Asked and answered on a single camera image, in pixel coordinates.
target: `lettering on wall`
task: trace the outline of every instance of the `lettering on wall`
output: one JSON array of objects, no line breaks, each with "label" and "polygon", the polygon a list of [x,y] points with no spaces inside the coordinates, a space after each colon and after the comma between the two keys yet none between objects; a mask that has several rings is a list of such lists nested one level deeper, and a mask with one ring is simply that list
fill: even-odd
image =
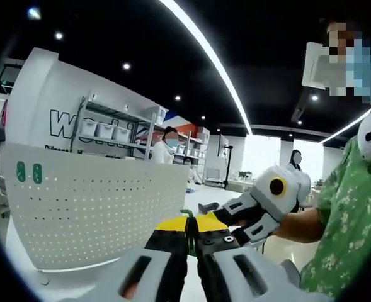
[{"label": "lettering on wall", "polygon": [[[70,140],[73,135],[74,125],[77,120],[77,115],[71,115],[69,112],[60,112],[56,109],[50,110],[50,135],[52,137],[62,137]],[[97,121],[92,118],[84,118],[84,120]],[[109,125],[118,126],[119,120],[112,118]],[[90,143],[93,140],[87,138],[79,138],[83,143]],[[95,140],[98,145],[107,144],[110,147],[118,146],[115,143],[106,143]]]}]

